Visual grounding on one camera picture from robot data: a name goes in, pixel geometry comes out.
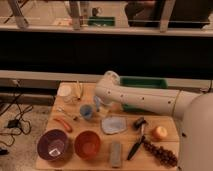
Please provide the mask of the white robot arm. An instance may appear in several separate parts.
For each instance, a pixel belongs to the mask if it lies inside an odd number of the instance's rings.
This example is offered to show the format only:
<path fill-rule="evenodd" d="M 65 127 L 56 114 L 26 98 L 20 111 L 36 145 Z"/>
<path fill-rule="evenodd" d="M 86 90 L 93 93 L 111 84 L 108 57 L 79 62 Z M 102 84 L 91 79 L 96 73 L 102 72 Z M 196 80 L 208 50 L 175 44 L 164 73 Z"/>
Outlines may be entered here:
<path fill-rule="evenodd" d="M 181 171 L 213 171 L 213 92 L 126 87 L 116 72 L 107 71 L 94 93 L 106 104 L 120 102 L 181 120 Z"/>

